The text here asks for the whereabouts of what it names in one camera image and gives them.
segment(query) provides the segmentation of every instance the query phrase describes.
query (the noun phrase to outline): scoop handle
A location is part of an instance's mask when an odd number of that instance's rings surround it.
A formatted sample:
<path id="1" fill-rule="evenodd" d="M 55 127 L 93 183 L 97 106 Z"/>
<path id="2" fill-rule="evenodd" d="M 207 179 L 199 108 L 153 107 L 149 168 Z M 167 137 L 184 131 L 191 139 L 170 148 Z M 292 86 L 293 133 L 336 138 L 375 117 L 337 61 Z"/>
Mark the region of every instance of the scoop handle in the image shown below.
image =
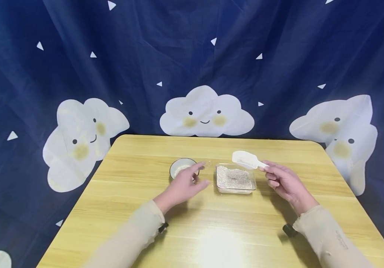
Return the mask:
<path id="1" fill-rule="evenodd" d="M 257 164 L 258 167 L 261 167 L 261 168 L 264 168 L 264 167 L 268 166 L 267 164 L 262 163 L 261 161 L 256 161 L 256 164 Z"/>

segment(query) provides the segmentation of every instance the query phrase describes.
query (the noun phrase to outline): light wood surface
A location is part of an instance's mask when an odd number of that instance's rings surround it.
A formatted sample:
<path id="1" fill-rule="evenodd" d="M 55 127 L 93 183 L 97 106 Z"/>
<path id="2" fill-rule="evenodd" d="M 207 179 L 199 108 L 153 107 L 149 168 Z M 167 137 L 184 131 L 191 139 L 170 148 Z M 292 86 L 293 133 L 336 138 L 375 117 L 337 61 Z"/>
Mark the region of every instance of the light wood surface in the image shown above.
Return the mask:
<path id="1" fill-rule="evenodd" d="M 134 210 L 169 184 L 169 167 L 181 157 L 207 161 L 200 177 L 211 185 L 172 209 L 166 234 L 145 249 L 133 267 L 263 268 L 320 267 L 307 241 L 282 231 L 295 215 L 255 171 L 251 195 L 220 194 L 217 163 L 246 150 L 294 170 L 327 208 L 347 237 L 375 267 L 384 268 L 384 239 L 319 144 L 228 138 L 124 135 L 113 144 L 39 268 L 76 268 L 126 222 Z"/>

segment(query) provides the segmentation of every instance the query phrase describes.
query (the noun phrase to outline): person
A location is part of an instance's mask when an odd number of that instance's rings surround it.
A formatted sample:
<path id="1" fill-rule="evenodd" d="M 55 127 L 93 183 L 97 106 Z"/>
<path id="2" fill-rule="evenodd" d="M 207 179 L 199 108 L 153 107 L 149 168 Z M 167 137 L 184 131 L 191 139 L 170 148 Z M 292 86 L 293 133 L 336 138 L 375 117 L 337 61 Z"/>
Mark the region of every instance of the person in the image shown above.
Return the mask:
<path id="1" fill-rule="evenodd" d="M 305 236 L 323 268 L 373 267 L 292 170 L 271 161 L 262 162 L 268 165 L 264 169 L 260 167 L 266 172 L 268 185 L 289 202 L 298 215 L 293 228 Z M 143 204 L 97 249 L 84 268 L 130 267 L 141 251 L 154 241 L 158 229 L 165 223 L 164 215 L 208 186 L 209 181 L 200 181 L 195 174 L 203 166 L 200 162 L 179 172 L 164 192 Z"/>

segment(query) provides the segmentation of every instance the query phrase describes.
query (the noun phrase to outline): blue fabric curtain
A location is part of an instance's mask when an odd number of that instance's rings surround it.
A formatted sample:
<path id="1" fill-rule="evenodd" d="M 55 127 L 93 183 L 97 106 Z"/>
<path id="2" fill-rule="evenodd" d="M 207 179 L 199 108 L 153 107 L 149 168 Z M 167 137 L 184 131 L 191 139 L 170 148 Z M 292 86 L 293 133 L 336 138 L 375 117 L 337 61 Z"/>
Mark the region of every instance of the blue fabric curtain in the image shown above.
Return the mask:
<path id="1" fill-rule="evenodd" d="M 0 268 L 124 133 L 320 142 L 384 237 L 384 1 L 0 0 Z"/>

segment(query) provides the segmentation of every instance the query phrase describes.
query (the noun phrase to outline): clear plastic container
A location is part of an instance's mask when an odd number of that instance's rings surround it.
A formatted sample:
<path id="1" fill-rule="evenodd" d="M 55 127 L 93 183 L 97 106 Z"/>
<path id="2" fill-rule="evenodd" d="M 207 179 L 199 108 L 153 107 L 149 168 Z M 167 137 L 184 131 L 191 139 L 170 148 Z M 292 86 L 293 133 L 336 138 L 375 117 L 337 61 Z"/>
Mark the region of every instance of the clear plastic container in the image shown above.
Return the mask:
<path id="1" fill-rule="evenodd" d="M 236 177 L 235 175 L 233 175 L 232 173 L 227 175 L 226 172 L 229 172 L 229 171 L 227 171 L 226 169 L 220 169 L 220 168 L 218 169 L 218 167 L 224 167 L 228 170 L 233 170 L 233 169 L 241 170 L 244 172 L 243 174 L 246 177 L 243 177 L 243 179 L 240 180 L 240 183 L 237 184 L 233 180 L 229 180 L 229 177 L 232 177 L 232 176 Z M 237 170 L 235 172 L 239 173 L 238 178 L 240 179 L 242 175 L 241 175 L 241 172 Z M 236 164 L 224 164 L 224 163 L 216 164 L 215 175 L 216 175 L 216 185 L 219 192 L 223 192 L 227 194 L 248 195 L 248 194 L 251 194 L 254 190 L 256 190 L 256 179 L 253 172 L 241 166 L 238 166 Z"/>

